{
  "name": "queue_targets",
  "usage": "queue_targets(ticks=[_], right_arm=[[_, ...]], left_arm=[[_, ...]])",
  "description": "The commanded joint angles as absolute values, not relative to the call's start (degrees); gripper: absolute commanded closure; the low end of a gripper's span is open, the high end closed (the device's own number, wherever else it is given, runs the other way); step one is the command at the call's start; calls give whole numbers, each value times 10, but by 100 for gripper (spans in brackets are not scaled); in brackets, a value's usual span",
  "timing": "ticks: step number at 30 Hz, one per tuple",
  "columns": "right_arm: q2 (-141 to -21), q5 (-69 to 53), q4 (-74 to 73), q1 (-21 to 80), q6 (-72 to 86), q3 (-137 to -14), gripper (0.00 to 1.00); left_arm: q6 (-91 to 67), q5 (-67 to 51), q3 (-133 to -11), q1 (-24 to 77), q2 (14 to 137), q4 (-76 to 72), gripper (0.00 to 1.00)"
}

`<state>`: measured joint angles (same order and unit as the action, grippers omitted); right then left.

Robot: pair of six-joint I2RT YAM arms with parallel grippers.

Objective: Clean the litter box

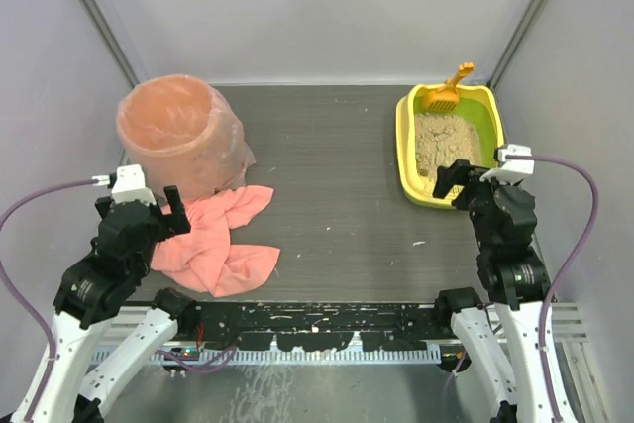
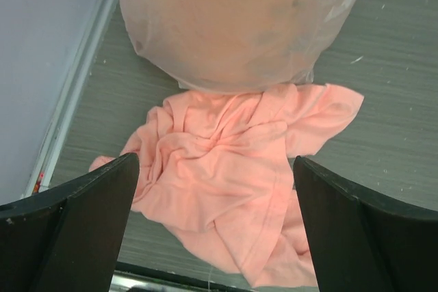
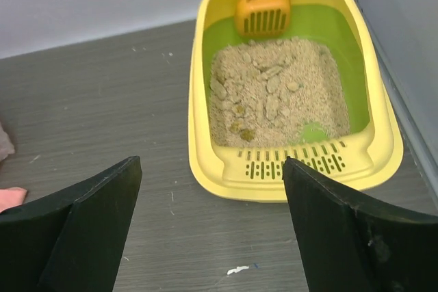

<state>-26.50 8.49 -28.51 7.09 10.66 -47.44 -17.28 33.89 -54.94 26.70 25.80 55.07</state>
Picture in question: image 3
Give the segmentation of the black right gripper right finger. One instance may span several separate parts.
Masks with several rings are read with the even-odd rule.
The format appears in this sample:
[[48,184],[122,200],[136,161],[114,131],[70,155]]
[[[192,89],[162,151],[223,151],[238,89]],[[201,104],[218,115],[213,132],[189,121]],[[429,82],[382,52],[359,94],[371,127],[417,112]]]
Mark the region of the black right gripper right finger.
[[437,290],[437,216],[375,199],[291,157],[283,181],[310,291]]

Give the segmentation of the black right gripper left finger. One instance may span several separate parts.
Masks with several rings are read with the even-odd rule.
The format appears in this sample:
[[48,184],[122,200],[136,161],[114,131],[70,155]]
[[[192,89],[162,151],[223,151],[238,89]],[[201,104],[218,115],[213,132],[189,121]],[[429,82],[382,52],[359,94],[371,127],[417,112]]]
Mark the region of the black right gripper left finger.
[[1,213],[2,291],[112,291],[142,181],[138,156]]

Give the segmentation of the yellow green litter box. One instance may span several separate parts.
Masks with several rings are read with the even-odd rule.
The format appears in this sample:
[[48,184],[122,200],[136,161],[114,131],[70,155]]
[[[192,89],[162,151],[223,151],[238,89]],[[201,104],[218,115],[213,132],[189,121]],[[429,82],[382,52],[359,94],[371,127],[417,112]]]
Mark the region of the yellow green litter box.
[[292,21],[285,33],[330,49],[348,104],[350,135],[326,140],[317,125],[309,125],[297,144],[280,148],[221,147],[211,140],[210,64],[217,50],[241,42],[233,24],[238,1],[202,0],[198,8],[188,99],[189,162],[198,183],[222,198],[284,202],[281,176],[288,157],[358,190],[387,181],[401,164],[403,142],[355,0],[290,0]]

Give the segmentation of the orange litter scoop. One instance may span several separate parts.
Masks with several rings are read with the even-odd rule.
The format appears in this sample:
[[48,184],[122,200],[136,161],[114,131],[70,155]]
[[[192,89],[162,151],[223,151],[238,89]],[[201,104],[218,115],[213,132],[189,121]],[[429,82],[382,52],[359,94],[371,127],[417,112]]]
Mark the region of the orange litter scoop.
[[239,0],[235,27],[246,38],[270,38],[281,35],[291,16],[290,0]]

